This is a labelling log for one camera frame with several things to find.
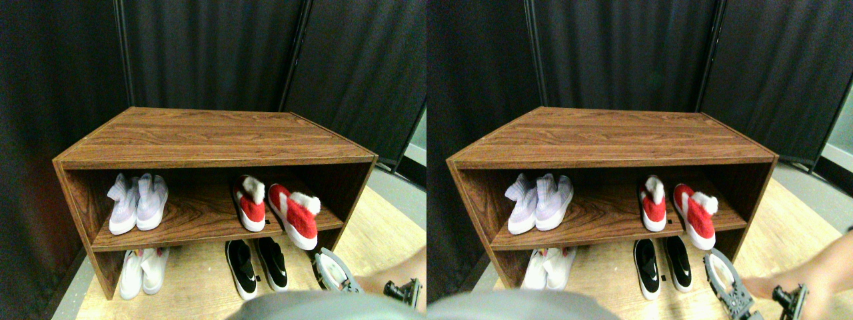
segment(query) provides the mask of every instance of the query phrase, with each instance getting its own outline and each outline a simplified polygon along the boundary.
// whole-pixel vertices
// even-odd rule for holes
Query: white fur trim
[[[317,215],[320,212],[320,199],[317,199],[315,196],[308,196],[301,192],[294,192],[290,194],[290,199],[296,203],[299,203],[309,212]]]
[[[714,213],[717,213],[717,207],[719,206],[719,201],[717,200],[716,197],[708,196],[708,195],[703,194],[701,192],[697,192],[697,193],[694,193],[691,198],[693,198],[694,201],[696,201],[702,207],[704,207],[705,211],[707,211],[708,214],[714,215]]]
[[[655,204],[660,204],[664,200],[664,183],[657,177],[649,177],[646,180],[646,189],[652,193],[652,201]]]
[[[255,177],[246,176],[246,179],[243,179],[243,189],[252,197],[256,205],[264,202],[264,184]]]

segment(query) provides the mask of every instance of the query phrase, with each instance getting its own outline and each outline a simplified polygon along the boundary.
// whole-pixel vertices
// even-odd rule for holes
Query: shelf
[[[299,180],[279,182],[292,191],[313,193]],[[121,235],[109,232],[109,219],[92,242],[92,251],[131,250],[141,247],[170,247],[204,241],[227,241],[281,235],[281,222],[266,208],[267,225],[259,232],[246,230],[238,218],[228,184],[184,184],[170,186],[163,221],[148,231],[134,228]],[[319,230],[339,229],[344,222],[326,206],[316,216]]]
[[[715,230],[733,230],[746,227],[746,221],[728,204],[714,185],[703,178],[688,181],[693,189],[714,195],[720,201],[719,210],[712,221]],[[507,223],[491,242],[493,250],[528,250],[541,247],[573,247],[614,241],[634,241],[645,238],[678,236],[684,232],[682,219],[667,195],[666,212],[670,221],[662,231],[651,232],[642,224],[637,186],[630,183],[582,185],[575,187],[563,223],[556,229],[539,231],[535,228],[521,235],[513,235]]]

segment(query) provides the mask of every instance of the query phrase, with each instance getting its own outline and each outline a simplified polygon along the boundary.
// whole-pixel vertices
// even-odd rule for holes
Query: gray floor
[[[411,218],[422,229],[427,229],[427,193],[425,191],[416,188],[400,177],[394,177],[380,170],[374,170],[370,174],[368,186],[382,198],[391,202],[394,207]],[[62,302],[54,313],[54,320],[77,317],[77,312],[80,310],[86,291],[89,290],[93,276],[95,276],[95,271],[92,269],[89,257],[86,257],[65,292],[65,296],[62,297]]]
[[[844,233],[853,225],[853,198],[821,177],[780,162],[773,171],[773,179],[815,210],[838,232]],[[473,291],[491,291],[497,280],[495,267],[489,264]]]

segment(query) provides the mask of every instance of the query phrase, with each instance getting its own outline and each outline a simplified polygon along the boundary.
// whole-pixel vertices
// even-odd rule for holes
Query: shoe rack top panel
[[[296,166],[377,155],[294,113],[128,108],[58,155],[69,169]]]
[[[448,158],[456,169],[691,166],[777,155],[704,113],[540,107]]]

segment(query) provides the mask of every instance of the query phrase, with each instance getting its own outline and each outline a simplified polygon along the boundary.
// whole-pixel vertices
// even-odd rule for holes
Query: black curtain
[[[427,96],[424,5],[314,1],[283,109],[396,165]]]
[[[693,112],[715,6],[431,4],[428,77],[438,107],[429,110],[437,142],[427,160],[429,301],[467,289],[484,251],[444,160],[542,104]]]
[[[444,162],[539,106],[521,1],[428,8],[427,301],[460,290],[484,253]]]
[[[0,20],[0,318],[48,318],[82,247],[51,160],[125,110],[119,38],[112,2],[9,2]]]
[[[695,110],[714,0],[532,3],[544,104]]]
[[[730,1],[701,111],[813,165],[853,75],[853,3]]]
[[[277,111],[300,1],[119,1],[134,101]]]

